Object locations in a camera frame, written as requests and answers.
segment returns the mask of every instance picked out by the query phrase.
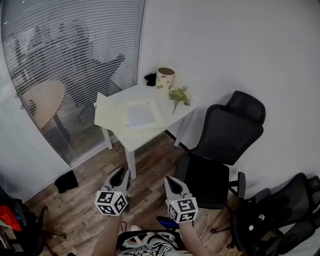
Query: table leg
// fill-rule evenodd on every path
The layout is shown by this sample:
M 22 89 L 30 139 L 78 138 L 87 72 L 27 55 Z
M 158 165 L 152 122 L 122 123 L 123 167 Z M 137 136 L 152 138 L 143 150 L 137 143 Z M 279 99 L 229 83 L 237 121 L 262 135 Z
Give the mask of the table leg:
M 195 112 L 195 111 L 192 111 L 190 114 L 188 114 L 187 116 L 185 116 L 185 117 L 182 119 L 182 121 L 181 121 L 181 123 L 180 123 L 180 126 L 179 126 L 178 133 L 177 133 L 177 135 L 176 135 L 175 142 L 174 142 L 174 146 L 175 146 L 175 147 L 178 147 L 178 146 L 179 146 L 182 138 L 184 137 L 185 132 L 186 132 L 186 130 L 187 130 L 187 128 L 188 128 L 188 125 L 189 125 L 189 123 L 190 123 L 190 120 L 191 120 L 194 112 Z
M 70 142 L 70 133 L 64 127 L 64 125 L 60 121 L 60 118 L 58 117 L 57 114 L 54 115 L 53 120 L 54 120 L 59 132 L 61 133 L 61 136 L 64 138 L 65 142 L 68 144 Z
M 109 150 L 112 150 L 112 143 L 111 143 L 111 140 L 110 140 L 108 129 L 105 129 L 105 128 L 101 127 L 101 130 L 102 130 L 103 137 L 104 137 L 104 140 L 105 140 L 107 148 Z
M 125 149 L 125 157 L 126 157 L 126 162 L 128 163 L 128 168 L 131 173 L 131 179 L 136 179 L 137 173 L 136 173 L 136 160 L 135 160 L 135 152 L 134 151 L 129 151 L 124 147 Z

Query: green plant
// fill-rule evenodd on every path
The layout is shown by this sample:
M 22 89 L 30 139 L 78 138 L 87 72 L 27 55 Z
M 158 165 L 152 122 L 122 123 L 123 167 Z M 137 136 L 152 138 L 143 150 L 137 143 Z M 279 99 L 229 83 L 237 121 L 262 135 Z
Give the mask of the green plant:
M 174 109 L 172 115 L 175 113 L 176 107 L 179 102 L 183 102 L 184 105 L 190 106 L 190 98 L 186 94 L 188 87 L 174 87 L 168 93 L 169 99 L 174 101 Z

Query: cable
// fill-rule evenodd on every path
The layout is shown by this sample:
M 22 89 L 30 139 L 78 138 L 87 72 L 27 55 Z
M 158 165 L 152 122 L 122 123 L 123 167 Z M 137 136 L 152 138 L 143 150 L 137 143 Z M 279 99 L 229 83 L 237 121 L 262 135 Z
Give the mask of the cable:
M 205 233 L 205 231 L 206 231 L 206 229 L 207 229 L 207 227 L 208 227 L 209 217 L 210 217 L 211 212 L 212 212 L 212 210 L 210 210 L 210 212 L 209 212 L 209 214 L 208 214 L 208 219 L 206 220 L 205 228 L 204 228 L 204 230 L 203 230 L 202 234 L 200 235 L 199 239 L 201 239 L 201 238 L 202 238 L 202 236 L 204 235 L 204 233 Z
M 121 226 L 121 230 L 122 230 L 122 232 L 124 233 L 124 232 L 127 232 L 127 223 L 125 222 L 125 221 L 121 221 L 121 223 L 120 223 L 120 226 Z

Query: red object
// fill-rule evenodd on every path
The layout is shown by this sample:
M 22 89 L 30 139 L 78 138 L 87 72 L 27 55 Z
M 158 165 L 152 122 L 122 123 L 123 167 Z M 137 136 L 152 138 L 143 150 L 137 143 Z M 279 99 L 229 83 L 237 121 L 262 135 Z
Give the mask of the red object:
M 16 215 L 6 205 L 0 205 L 0 219 L 14 231 L 22 231 Z

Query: chair seat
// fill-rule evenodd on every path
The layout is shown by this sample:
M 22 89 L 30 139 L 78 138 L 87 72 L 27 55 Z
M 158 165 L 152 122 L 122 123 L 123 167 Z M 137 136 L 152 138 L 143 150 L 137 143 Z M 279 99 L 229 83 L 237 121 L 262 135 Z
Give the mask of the chair seat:
M 227 205 L 229 168 L 196 155 L 183 155 L 175 177 L 183 181 L 196 198 L 198 207 L 223 209 Z

